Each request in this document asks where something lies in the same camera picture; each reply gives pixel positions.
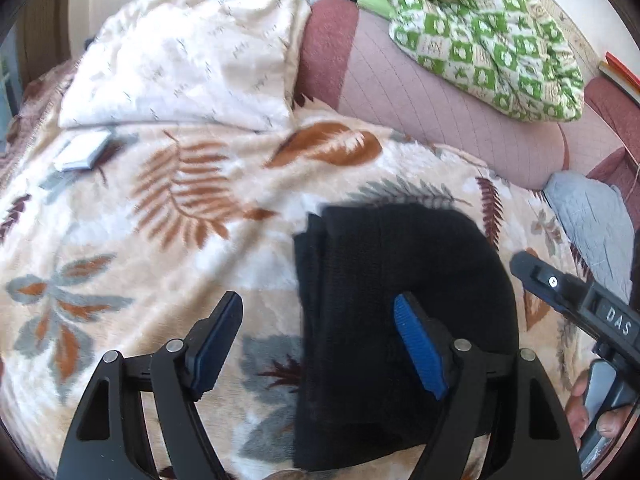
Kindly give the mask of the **right hand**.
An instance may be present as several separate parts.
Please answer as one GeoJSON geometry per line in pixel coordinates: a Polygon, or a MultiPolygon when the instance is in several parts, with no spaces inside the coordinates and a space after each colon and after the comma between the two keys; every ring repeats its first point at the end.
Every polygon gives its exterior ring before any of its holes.
{"type": "MultiPolygon", "coordinates": [[[[589,427],[588,412],[584,405],[584,393],[588,386],[588,378],[589,374],[586,370],[578,376],[565,407],[565,414],[576,448],[582,446],[582,436],[589,427]]],[[[601,415],[597,422],[597,430],[600,435],[607,439],[615,439],[624,429],[631,412],[632,406],[625,405],[601,415]]]]}

